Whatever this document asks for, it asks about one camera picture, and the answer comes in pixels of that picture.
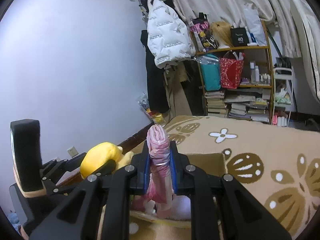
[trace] beige blanket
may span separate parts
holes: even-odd
[[[183,154],[224,153],[226,171],[290,232],[320,205],[320,134],[219,117],[178,116],[165,127]],[[133,151],[141,152],[142,144]],[[191,239],[190,229],[142,222],[131,239]]]

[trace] red bag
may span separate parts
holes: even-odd
[[[223,88],[236,89],[241,82],[240,76],[244,60],[226,58],[229,52],[231,52],[231,50],[220,59],[221,86]]]

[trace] silver screw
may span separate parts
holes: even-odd
[[[194,165],[187,165],[186,166],[186,170],[187,171],[195,171],[196,170],[196,167]]]
[[[223,179],[225,181],[232,181],[233,180],[233,176],[231,174],[224,174],[223,175]]]
[[[134,166],[133,165],[127,165],[124,167],[124,169],[129,172],[129,171],[134,171]]]
[[[91,174],[91,175],[88,176],[88,181],[90,181],[90,182],[93,182],[93,181],[95,181],[96,179],[97,179],[97,176],[94,175],[94,174]]]

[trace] electrical socket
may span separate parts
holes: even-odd
[[[76,150],[76,148],[73,146],[68,150],[68,154],[71,156],[71,158],[73,158],[74,156],[77,156],[79,153]]]

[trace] teal bag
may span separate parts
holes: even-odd
[[[205,89],[207,91],[219,90],[220,86],[220,62],[219,58],[207,54],[197,58],[200,63]]]

